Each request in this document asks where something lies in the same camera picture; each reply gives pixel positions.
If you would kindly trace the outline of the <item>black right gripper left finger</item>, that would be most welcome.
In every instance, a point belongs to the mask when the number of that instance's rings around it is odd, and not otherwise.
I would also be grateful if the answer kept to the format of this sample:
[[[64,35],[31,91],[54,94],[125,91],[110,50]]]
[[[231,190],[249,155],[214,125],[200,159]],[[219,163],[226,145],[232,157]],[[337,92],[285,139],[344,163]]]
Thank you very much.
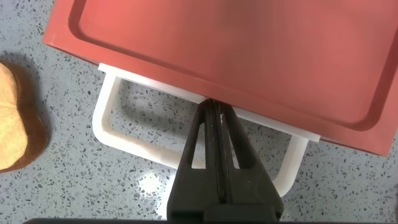
[[[205,210],[220,202],[220,161],[215,102],[199,104],[167,202],[168,221],[202,221]],[[193,168],[200,126],[205,128],[205,167]]]

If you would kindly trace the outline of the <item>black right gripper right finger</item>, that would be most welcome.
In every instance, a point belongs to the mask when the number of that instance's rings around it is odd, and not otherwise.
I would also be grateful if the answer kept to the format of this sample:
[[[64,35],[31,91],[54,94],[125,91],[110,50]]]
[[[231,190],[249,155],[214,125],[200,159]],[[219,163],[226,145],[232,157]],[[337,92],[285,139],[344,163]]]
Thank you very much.
[[[217,102],[222,186],[219,221],[278,221],[284,205],[236,113]]]

